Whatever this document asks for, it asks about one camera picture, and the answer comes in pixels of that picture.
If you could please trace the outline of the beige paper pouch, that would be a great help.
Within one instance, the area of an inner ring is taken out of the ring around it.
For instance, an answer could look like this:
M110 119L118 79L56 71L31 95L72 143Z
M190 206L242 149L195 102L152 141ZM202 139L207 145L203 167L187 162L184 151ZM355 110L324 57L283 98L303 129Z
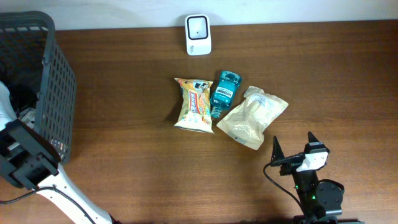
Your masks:
M258 150L264 142L264 130L288 106L282 98L249 86L244 93L244 101L219 121L217 127L235 141Z

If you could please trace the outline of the teal mouthwash bottle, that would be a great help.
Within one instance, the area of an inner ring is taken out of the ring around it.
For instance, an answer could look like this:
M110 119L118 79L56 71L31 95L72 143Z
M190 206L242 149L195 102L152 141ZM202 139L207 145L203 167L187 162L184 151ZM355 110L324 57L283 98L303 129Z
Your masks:
M210 98L211 117L219 118L222 111L229 110L232 107L234 96L241 82L242 78L237 73L227 70L221 72L218 86Z

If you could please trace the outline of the yellow snack bag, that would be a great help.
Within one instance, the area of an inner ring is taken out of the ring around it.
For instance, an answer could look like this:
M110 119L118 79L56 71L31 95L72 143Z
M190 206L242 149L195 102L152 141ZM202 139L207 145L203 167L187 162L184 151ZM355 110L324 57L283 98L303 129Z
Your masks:
M182 92L182 109L176 128L213 134L211 120L210 87L208 80L175 78Z

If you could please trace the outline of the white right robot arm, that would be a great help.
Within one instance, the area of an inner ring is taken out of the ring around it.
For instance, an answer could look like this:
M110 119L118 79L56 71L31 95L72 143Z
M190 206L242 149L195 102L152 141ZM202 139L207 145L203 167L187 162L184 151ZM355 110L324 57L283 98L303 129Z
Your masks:
M330 179L320 180L317 171L326 165L330 150L311 132L303 152L285 157L274 137L271 165L280 168L280 175L291 175L295 183L302 217L295 223L360 223L359 220L339 220L345 188Z

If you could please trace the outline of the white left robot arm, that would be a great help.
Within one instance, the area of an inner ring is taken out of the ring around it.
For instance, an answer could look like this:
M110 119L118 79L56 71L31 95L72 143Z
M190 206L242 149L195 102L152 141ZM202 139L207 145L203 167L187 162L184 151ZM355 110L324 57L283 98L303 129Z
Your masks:
M1 176L30 194L44 190L75 223L118 223L90 201L67 177L76 84L1 84Z

